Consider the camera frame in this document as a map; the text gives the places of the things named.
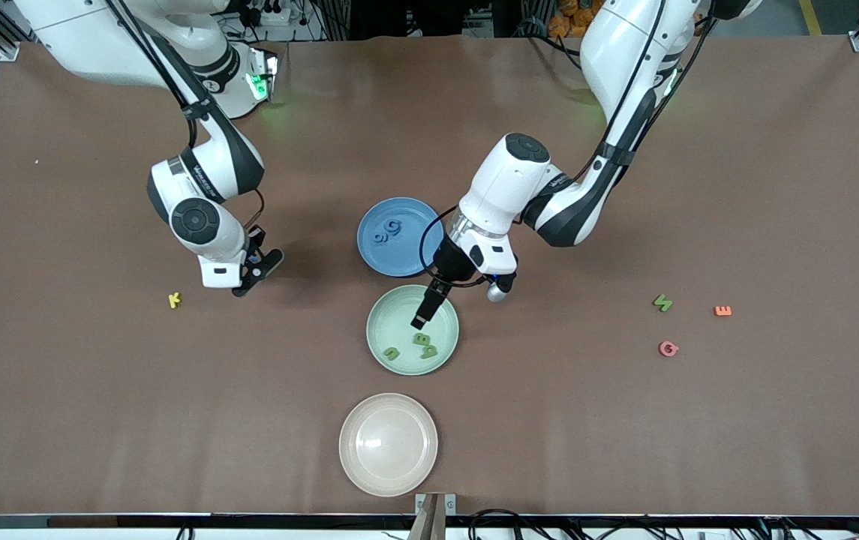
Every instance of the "white plate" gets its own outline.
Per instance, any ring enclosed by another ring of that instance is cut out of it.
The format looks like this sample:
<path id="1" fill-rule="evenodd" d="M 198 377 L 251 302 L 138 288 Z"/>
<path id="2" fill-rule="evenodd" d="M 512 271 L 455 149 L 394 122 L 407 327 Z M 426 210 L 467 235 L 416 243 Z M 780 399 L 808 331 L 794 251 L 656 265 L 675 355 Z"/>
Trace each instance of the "white plate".
<path id="1" fill-rule="evenodd" d="M 436 464 L 439 435 L 432 416 L 402 394 L 362 400 L 339 433 L 339 461 L 364 492 L 397 497 L 416 489 Z"/>

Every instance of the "blue plate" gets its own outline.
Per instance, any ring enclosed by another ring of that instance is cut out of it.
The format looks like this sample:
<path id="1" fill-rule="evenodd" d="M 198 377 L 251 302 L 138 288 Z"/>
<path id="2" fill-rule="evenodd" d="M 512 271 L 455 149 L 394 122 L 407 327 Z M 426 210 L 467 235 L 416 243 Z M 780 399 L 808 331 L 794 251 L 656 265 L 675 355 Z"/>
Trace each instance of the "blue plate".
<path id="1" fill-rule="evenodd" d="M 356 232 L 359 255 L 373 270 L 391 278 L 421 274 L 419 237 L 436 217 L 432 206 L 418 199 L 385 199 L 372 206 L 359 222 Z M 432 264 L 433 253 L 442 242 L 443 225 L 436 222 L 422 246 L 426 264 Z"/>

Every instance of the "yellow tape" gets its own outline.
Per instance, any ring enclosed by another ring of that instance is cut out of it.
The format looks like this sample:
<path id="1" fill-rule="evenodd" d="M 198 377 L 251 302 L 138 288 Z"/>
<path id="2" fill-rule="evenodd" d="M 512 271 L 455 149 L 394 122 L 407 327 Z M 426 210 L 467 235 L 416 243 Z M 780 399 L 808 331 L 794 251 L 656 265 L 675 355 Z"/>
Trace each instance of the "yellow tape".
<path id="1" fill-rule="evenodd" d="M 819 28 L 819 19 L 816 18 L 816 10 L 812 9 L 812 0 L 799 0 L 799 7 L 803 10 L 803 19 L 806 20 L 809 35 L 823 35 L 822 28 Z"/>

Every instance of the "black strap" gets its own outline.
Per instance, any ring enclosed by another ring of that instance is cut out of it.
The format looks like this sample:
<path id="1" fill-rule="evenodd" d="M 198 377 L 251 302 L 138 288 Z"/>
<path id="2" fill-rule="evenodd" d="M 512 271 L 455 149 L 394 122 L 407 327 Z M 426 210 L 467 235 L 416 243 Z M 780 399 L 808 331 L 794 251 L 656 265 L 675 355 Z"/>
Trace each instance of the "black strap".
<path id="1" fill-rule="evenodd" d="M 182 107 L 182 115 L 188 120 L 199 120 L 203 116 L 208 116 L 213 110 L 216 110 L 217 106 L 216 100 L 212 99 L 212 96 L 207 95 L 202 101 L 189 103 L 189 105 Z"/>
<path id="2" fill-rule="evenodd" d="M 612 146 L 612 144 L 603 140 L 600 141 L 599 147 L 596 148 L 596 156 L 612 161 L 612 163 L 621 167 L 628 167 L 632 163 L 632 158 L 635 158 L 635 151 Z"/>

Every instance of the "tabletop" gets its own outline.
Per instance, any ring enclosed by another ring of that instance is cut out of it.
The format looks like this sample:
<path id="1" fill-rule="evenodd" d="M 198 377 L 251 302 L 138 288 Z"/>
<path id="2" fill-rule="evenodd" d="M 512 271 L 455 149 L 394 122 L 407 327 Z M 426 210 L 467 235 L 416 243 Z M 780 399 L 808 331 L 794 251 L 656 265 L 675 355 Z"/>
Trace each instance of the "tabletop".
<path id="1" fill-rule="evenodd" d="M 415 377 L 378 365 L 365 322 L 427 280 L 368 269 L 359 219 L 394 196 L 455 204 L 505 133 L 572 173 L 601 109 L 528 40 L 295 43 L 281 69 L 236 123 L 286 260 L 235 298 L 202 287 L 146 196 L 185 144 L 168 93 L 83 81 L 38 45 L 0 64 L 0 512 L 411 512 L 337 453 L 355 404 L 399 392 L 440 434 L 418 492 L 461 512 L 859 513 L 846 37 L 710 38 L 593 235 L 555 249 L 515 228 L 508 299 L 454 291 L 456 353 Z"/>

